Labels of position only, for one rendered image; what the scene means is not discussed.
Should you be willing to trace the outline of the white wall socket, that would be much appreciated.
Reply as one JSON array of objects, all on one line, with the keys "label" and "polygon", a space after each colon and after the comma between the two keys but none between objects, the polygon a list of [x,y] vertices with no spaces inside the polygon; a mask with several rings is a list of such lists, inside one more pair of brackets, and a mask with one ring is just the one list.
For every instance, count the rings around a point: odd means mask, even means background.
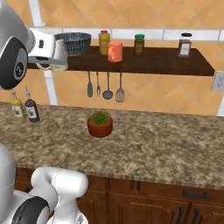
[{"label": "white wall socket", "polygon": [[216,72],[216,75],[213,79],[212,90],[224,91],[224,72],[223,71]]}]

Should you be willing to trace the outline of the grey hanging spatula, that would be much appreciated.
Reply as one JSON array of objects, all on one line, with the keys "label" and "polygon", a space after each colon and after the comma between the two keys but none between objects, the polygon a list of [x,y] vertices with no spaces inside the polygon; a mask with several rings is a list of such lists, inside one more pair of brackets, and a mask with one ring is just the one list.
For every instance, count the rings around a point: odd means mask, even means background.
[{"label": "grey hanging spatula", "polygon": [[88,83],[87,83],[87,96],[88,97],[93,97],[93,85],[90,79],[90,72],[87,72],[87,76],[88,76]]}]

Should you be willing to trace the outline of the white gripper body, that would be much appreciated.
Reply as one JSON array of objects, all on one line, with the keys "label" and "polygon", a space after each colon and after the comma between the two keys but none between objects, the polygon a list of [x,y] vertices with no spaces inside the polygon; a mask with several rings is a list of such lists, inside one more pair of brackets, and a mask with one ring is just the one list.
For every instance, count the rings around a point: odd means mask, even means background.
[{"label": "white gripper body", "polygon": [[53,63],[57,65],[65,65],[67,63],[67,49],[63,39],[56,41]]}]

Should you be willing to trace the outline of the yellow jar with red lid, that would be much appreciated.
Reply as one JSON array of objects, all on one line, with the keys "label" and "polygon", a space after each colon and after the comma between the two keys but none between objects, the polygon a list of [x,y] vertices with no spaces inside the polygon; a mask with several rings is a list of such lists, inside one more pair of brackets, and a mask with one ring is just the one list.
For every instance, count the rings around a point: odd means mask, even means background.
[{"label": "yellow jar with red lid", "polygon": [[110,34],[107,30],[101,30],[99,33],[99,50],[101,55],[108,54],[108,43],[110,42]]}]

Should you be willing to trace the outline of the brown wooden cupboard door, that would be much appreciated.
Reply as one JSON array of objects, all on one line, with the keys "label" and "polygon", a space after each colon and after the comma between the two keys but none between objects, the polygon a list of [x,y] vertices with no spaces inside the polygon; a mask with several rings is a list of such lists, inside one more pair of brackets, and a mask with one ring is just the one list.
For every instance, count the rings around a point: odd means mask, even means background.
[{"label": "brown wooden cupboard door", "polygon": [[196,224],[224,224],[224,206],[207,203],[193,203],[186,224],[191,224],[195,208],[200,210]]},{"label": "brown wooden cupboard door", "polygon": [[86,193],[77,199],[82,213],[89,224],[107,224],[106,186],[105,178],[87,176],[88,188]]},{"label": "brown wooden cupboard door", "polygon": [[187,202],[175,199],[111,193],[109,195],[109,215],[111,224],[176,224],[179,207],[185,208],[181,224],[188,207]]}]

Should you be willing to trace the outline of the green plant in terracotta pot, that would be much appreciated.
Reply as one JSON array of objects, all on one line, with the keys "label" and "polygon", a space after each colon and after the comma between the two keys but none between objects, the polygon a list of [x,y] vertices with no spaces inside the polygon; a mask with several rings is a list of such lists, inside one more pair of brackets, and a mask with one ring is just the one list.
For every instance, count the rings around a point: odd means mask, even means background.
[{"label": "green plant in terracotta pot", "polygon": [[95,111],[87,119],[87,129],[92,137],[107,137],[113,130],[113,119],[108,112]]}]

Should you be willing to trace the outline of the grey hanging fork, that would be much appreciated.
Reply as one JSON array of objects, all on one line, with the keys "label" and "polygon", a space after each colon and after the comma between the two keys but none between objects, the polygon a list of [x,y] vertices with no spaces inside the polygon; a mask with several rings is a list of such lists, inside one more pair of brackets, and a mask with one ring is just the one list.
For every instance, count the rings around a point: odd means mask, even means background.
[{"label": "grey hanging fork", "polygon": [[100,82],[99,82],[99,72],[96,72],[96,80],[97,80],[96,92],[97,92],[97,96],[100,97],[101,87],[100,87]]}]

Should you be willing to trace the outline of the grey hanging slotted turner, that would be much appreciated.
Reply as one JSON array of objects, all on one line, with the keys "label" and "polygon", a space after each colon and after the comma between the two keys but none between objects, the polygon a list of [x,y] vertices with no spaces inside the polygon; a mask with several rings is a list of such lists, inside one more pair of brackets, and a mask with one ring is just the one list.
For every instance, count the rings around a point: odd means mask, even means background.
[{"label": "grey hanging slotted turner", "polygon": [[123,74],[120,73],[120,86],[115,93],[116,102],[124,102],[124,90],[123,90]]}]

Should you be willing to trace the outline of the grey hanging ladle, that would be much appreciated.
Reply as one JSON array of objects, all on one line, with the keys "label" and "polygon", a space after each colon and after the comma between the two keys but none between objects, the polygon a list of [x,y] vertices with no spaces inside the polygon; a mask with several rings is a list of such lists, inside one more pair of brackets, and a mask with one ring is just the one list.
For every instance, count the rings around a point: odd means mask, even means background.
[{"label": "grey hanging ladle", "polygon": [[109,100],[113,97],[113,92],[108,88],[102,94],[103,98]]}]

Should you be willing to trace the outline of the dark red sauce bottle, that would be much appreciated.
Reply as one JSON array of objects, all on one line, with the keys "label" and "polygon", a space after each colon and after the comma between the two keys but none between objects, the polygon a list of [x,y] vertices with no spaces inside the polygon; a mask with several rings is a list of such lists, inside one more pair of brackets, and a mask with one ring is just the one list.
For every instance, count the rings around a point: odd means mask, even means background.
[{"label": "dark red sauce bottle", "polygon": [[25,88],[26,101],[24,103],[26,113],[31,123],[37,123],[39,121],[39,112],[36,102],[31,98],[28,87]]}]

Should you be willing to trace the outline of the yellow oil bottle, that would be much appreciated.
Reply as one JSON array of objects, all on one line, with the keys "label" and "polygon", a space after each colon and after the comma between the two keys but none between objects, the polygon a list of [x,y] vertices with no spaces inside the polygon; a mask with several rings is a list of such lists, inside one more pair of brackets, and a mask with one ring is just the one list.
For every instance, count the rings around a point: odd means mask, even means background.
[{"label": "yellow oil bottle", "polygon": [[25,112],[23,108],[22,102],[17,98],[16,92],[14,90],[11,90],[11,108],[12,112],[15,116],[15,119],[18,122],[24,122],[25,121]]}]

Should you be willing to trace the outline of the brown wooden drawer front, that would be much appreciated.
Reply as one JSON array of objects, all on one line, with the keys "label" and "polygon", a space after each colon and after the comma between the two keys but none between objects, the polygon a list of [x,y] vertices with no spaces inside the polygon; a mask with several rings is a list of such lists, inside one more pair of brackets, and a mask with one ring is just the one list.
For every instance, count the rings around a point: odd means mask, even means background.
[{"label": "brown wooden drawer front", "polygon": [[[189,187],[182,185],[166,185],[151,182],[137,182],[137,190],[140,193],[161,196],[167,198],[175,198],[180,200],[189,201],[205,201],[207,203],[217,203],[224,205],[224,191],[212,190],[205,188]],[[208,199],[198,199],[183,196],[183,190],[187,190],[189,193],[208,193]]]},{"label": "brown wooden drawer front", "polygon": [[30,186],[32,189],[31,177],[33,172],[33,169],[18,167],[16,169],[14,189],[22,192],[25,192],[25,186]]}]

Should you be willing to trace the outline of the grey patterned bowl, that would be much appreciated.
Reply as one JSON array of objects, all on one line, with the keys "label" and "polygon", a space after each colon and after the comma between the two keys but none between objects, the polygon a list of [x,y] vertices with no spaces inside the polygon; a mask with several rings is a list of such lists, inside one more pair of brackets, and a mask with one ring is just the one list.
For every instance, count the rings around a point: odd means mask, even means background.
[{"label": "grey patterned bowl", "polygon": [[55,38],[64,41],[68,55],[80,56],[90,47],[92,35],[85,32],[63,32],[55,34]]}]

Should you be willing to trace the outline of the green jar with green lid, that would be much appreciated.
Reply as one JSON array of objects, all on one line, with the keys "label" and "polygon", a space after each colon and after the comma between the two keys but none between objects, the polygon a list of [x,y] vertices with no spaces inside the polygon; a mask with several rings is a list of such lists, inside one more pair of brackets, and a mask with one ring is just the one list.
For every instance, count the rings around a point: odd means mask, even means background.
[{"label": "green jar with green lid", "polygon": [[144,35],[143,34],[135,35],[134,54],[137,56],[144,54]]}]

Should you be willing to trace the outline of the dark wooden wall shelf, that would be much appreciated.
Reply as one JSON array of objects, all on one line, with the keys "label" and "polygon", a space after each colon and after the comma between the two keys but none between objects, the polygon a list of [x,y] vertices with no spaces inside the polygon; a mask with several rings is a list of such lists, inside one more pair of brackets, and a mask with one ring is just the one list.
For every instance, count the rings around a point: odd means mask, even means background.
[{"label": "dark wooden wall shelf", "polygon": [[192,48],[189,58],[180,58],[177,48],[145,47],[142,56],[135,56],[133,49],[122,49],[122,62],[109,62],[99,53],[98,46],[90,46],[81,56],[69,56],[70,71],[91,71],[132,74],[176,74],[213,76],[214,68],[197,48]]}]

